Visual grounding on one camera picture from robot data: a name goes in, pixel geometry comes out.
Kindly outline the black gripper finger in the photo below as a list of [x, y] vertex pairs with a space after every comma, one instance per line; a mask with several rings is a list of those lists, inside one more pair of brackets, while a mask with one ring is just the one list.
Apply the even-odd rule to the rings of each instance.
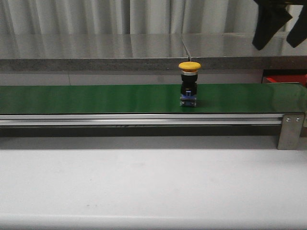
[[290, 20], [286, 0], [255, 0], [258, 5], [258, 21], [252, 44], [262, 50], [273, 36]]
[[307, 38], [307, 6], [303, 5], [300, 15], [287, 36], [287, 42], [293, 48], [300, 45]]

